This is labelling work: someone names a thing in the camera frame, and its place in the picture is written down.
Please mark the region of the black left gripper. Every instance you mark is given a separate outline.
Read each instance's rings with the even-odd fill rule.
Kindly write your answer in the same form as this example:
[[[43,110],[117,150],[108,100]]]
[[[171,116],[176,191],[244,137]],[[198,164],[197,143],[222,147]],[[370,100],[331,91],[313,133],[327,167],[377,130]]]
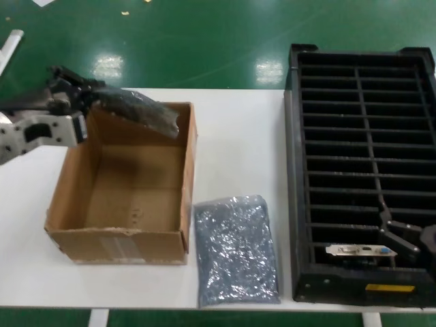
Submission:
[[[76,146],[87,138],[84,115],[99,100],[104,81],[50,66],[54,83],[1,101],[2,146]]]

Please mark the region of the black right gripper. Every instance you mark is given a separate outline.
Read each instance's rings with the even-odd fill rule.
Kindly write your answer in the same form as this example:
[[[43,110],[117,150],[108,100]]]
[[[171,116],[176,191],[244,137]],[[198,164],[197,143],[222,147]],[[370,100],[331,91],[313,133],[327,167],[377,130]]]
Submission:
[[[417,262],[421,250],[427,264],[435,264],[435,225],[421,227],[395,221],[383,200],[379,201],[380,241],[403,260]]]

